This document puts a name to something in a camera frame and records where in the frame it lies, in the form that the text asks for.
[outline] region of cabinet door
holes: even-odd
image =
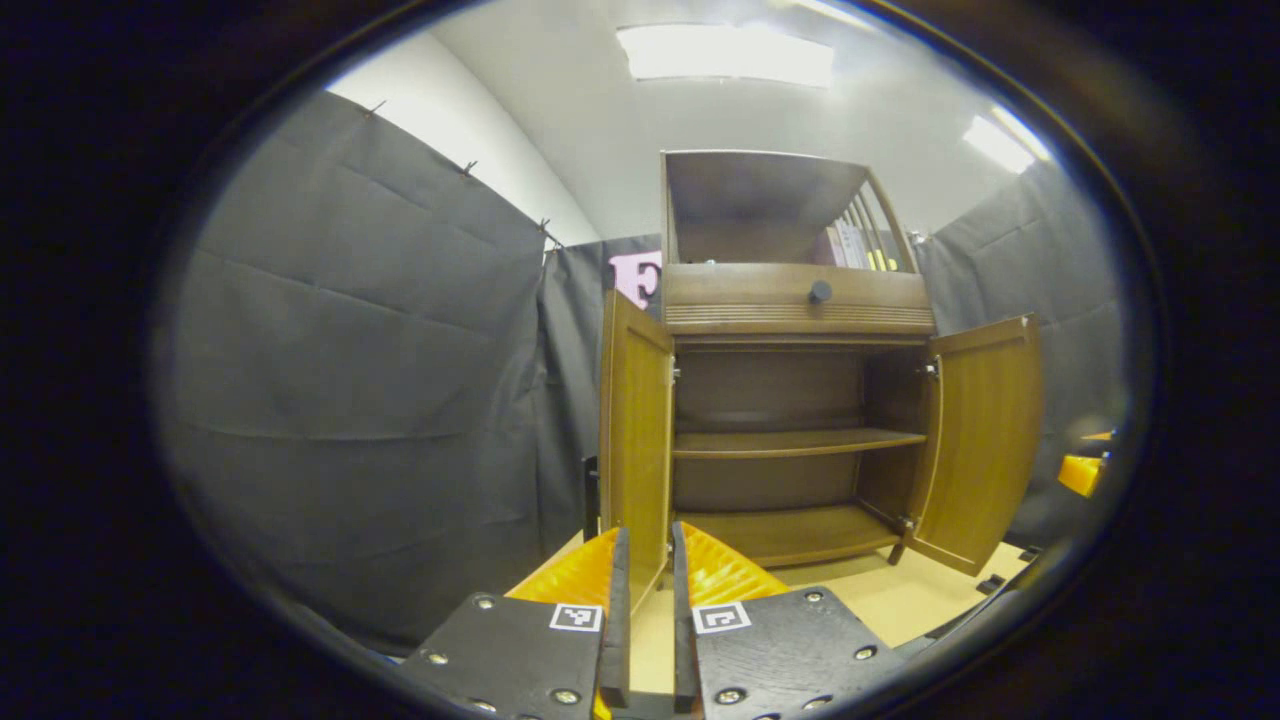
[[[667,564],[675,343],[657,320],[611,290],[602,359],[600,514],[605,529],[631,530],[635,611]]]
[[[931,341],[929,428],[908,547],[977,575],[1027,492],[1044,411],[1033,315]]]

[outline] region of beige floor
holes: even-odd
[[[897,647],[969,610],[986,596],[978,583],[992,573],[1012,578],[1027,564],[1021,551],[996,548],[977,578],[952,570],[908,550],[888,564],[888,548],[874,555],[810,565],[773,569],[795,589],[826,585],[886,643]],[[631,687],[643,692],[672,692],[675,666],[675,594],[669,575],[631,618]]]

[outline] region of drawer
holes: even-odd
[[[809,302],[814,282],[831,299]],[[932,336],[924,278],[791,264],[673,264],[662,275],[663,323],[672,334],[872,333]]]

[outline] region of ceiling light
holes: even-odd
[[[727,77],[831,87],[831,47],[762,28],[643,26],[618,31],[636,79]]]
[[[812,10],[814,13],[818,13],[819,15],[831,18],[836,22],[845,23],[846,26],[856,27],[858,29],[867,29],[873,32],[876,31],[876,28],[873,28],[865,20],[860,20],[844,10],[837,10],[836,8],[832,8],[831,5],[823,3],[822,0],[791,0],[791,4],[799,5],[806,10]]]
[[[1023,145],[1036,154],[1037,158],[1044,160],[1046,163],[1050,160],[1048,149],[1044,147],[1044,143],[1041,142],[1039,138],[1036,137],[1036,135],[1032,133],[1032,131],[1029,131],[1027,126],[1024,126],[1023,122],[1015,118],[1009,110],[997,105],[991,109],[991,114],[995,115],[1002,126],[1009,128],[1009,132],[1014,133],[1014,137],[1023,141]]]
[[[969,145],[982,150],[983,154],[1000,163],[1001,167],[1011,173],[1021,174],[1023,170],[1036,161],[1036,158],[1032,158],[1030,152],[1023,150],[1023,146],[1018,145],[1014,138],[1000,132],[1000,128],[983,118],[975,117],[973,119],[973,124],[969,126],[969,132],[964,133],[964,138]]]

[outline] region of cabinet shelf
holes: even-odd
[[[672,456],[698,460],[835,455],[923,443],[925,436],[879,428],[780,433],[677,433]]]
[[[762,566],[824,562],[895,544],[901,536],[856,505],[767,512],[678,512]]]

